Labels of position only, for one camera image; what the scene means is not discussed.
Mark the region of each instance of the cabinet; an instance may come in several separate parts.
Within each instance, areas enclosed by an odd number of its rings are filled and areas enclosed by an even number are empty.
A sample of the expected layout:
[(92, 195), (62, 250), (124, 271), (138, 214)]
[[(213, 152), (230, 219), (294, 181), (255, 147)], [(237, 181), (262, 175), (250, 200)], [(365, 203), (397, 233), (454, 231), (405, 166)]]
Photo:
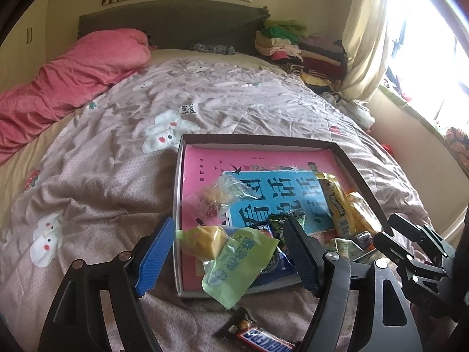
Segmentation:
[(46, 63), (48, 1), (36, 0), (0, 46), (0, 92), (31, 81)]

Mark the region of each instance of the gray headboard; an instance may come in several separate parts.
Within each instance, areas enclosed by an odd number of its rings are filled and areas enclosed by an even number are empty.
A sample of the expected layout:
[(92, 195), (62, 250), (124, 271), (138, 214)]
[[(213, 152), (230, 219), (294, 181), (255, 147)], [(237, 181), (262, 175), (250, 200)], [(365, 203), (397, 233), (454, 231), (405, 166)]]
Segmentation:
[(194, 43), (233, 45), (257, 55), (256, 30), (269, 18), (267, 7), (208, 0), (158, 0), (123, 5), (80, 17), (78, 38), (96, 30), (139, 29), (160, 49), (188, 49)]

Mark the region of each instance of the red cloth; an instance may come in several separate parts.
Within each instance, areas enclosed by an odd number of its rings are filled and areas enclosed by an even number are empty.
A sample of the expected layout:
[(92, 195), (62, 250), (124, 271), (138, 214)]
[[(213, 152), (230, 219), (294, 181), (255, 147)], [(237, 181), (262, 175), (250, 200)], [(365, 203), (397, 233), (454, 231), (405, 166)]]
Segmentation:
[(272, 61), (285, 60), (285, 59), (289, 60), (290, 56), (282, 50), (277, 50), (273, 52), (271, 59)]
[(347, 74), (347, 66), (335, 66), (330, 63), (315, 60), (314, 58), (303, 57), (303, 63), (305, 69), (311, 69), (316, 72), (327, 75), (328, 79), (341, 79), (345, 78)]
[(150, 59), (147, 36), (135, 29), (94, 32), (41, 67), (36, 78), (0, 94), (0, 165), (41, 132)]

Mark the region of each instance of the yellow snack package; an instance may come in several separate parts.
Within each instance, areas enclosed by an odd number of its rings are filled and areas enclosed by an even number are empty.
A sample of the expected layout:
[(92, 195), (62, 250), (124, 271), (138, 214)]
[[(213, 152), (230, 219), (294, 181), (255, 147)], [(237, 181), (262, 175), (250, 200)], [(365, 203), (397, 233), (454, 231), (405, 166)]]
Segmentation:
[(181, 250), (203, 260), (216, 259), (227, 243), (229, 236), (221, 226), (197, 226), (191, 230), (176, 231)]
[(383, 231), (383, 227), (378, 218), (360, 193), (351, 191), (346, 197), (352, 207), (357, 233), (368, 231), (374, 236), (376, 233)]
[(332, 222), (340, 238), (351, 238), (356, 235), (352, 207), (345, 197), (337, 178), (332, 173), (317, 172), (327, 206), (331, 211)]

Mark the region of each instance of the cardboard box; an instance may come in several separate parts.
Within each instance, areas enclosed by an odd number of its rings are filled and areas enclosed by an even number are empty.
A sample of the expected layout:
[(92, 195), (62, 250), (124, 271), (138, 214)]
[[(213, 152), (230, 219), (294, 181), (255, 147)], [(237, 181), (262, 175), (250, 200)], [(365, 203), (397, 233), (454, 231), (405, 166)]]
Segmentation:
[[(388, 225), (388, 220), (379, 206), (376, 198), (366, 184), (363, 177), (355, 168), (353, 163), (344, 153), (344, 151), (333, 142), (325, 142), (314, 139), (291, 138), (280, 136), (259, 136), (259, 135), (225, 135), (225, 134), (197, 134), (197, 135), (184, 135), (181, 139), (179, 146), (179, 153), (177, 158), (176, 175), (174, 182), (174, 207), (173, 217), (176, 223), (176, 228), (181, 228), (181, 195), (182, 195), (182, 176), (184, 167), (184, 155), (186, 147), (194, 146), (198, 148), (208, 149), (226, 149), (226, 150), (256, 150), (256, 151), (282, 151), (282, 152), (311, 152), (315, 150), (331, 150), (334, 154), (335, 162), (340, 168), (350, 186), (359, 192), (363, 198), (368, 202), (370, 208), (376, 214), (383, 230), (389, 235), (393, 235), (391, 228)], [(181, 273), (181, 251), (179, 243), (176, 240), (173, 245), (173, 258), (174, 258), (174, 276), (176, 282), (176, 289), (180, 297), (188, 298), (201, 298), (208, 297), (203, 291), (186, 291), (182, 286), (182, 273)], [(298, 276), (291, 276), (283, 278), (281, 285), (273, 282), (267, 286), (261, 286), (249, 289), (247, 293), (264, 292), (274, 290), (279, 287), (299, 283)]]

